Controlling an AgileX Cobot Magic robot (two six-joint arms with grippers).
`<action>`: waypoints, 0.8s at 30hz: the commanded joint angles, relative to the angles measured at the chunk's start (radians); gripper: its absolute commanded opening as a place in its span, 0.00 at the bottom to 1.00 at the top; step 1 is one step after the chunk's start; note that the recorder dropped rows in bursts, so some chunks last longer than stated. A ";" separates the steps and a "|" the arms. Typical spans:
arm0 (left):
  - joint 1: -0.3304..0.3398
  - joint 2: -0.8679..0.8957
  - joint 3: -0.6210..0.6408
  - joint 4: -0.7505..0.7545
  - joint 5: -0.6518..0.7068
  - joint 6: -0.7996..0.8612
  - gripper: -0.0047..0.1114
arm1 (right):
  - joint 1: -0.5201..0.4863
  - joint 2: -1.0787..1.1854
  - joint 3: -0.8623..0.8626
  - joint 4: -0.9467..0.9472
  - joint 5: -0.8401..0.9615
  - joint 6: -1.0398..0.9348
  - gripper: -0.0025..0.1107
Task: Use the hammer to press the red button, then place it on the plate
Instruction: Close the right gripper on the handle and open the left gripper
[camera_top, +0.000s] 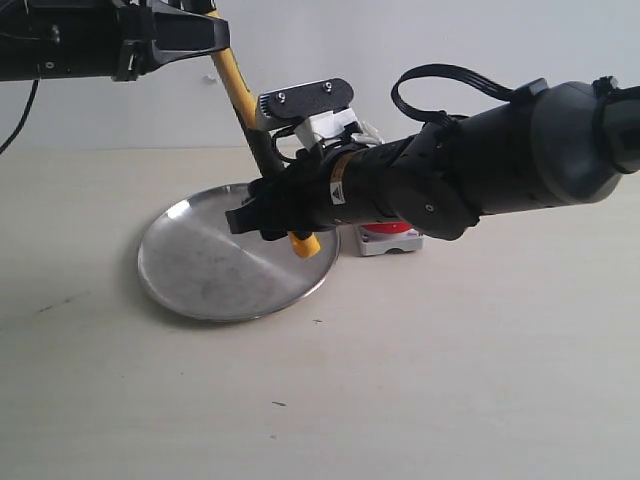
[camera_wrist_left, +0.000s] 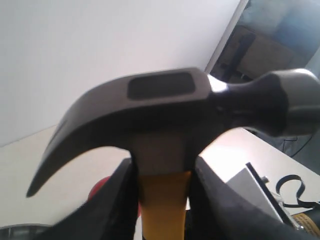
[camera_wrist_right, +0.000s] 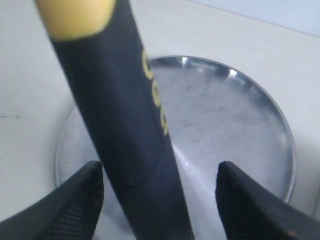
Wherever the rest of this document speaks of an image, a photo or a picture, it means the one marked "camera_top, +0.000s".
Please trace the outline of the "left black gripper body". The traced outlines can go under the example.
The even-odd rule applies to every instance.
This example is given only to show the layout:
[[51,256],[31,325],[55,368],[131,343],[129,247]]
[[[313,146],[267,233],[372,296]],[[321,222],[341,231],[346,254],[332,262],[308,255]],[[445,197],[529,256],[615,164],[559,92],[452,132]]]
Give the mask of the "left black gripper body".
[[158,68],[154,58],[156,1],[113,1],[116,19],[117,61],[112,80],[136,81]]

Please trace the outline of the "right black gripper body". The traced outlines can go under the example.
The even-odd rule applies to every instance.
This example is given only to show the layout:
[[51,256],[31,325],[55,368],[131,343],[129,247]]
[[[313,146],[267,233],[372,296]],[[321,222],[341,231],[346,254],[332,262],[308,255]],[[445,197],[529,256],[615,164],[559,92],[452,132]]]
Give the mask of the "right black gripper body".
[[275,240],[291,232],[305,238],[340,224],[331,200],[331,174],[338,155],[306,152],[289,166],[249,183],[247,230]]

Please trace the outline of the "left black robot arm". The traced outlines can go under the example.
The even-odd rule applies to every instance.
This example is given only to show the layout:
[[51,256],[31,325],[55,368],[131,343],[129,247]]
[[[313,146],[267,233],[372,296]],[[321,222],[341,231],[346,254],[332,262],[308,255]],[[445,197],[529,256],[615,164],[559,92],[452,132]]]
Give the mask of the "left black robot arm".
[[230,45],[200,1],[4,1],[1,79],[138,77]]

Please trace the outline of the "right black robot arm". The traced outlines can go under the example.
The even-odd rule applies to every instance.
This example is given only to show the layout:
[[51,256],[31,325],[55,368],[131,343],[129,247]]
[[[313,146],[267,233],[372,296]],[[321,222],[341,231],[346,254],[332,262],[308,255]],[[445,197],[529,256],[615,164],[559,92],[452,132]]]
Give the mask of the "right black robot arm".
[[639,91],[609,77],[538,86],[386,144],[342,146],[250,184],[226,214],[266,239],[401,221],[452,241],[484,216],[593,204],[639,170]]

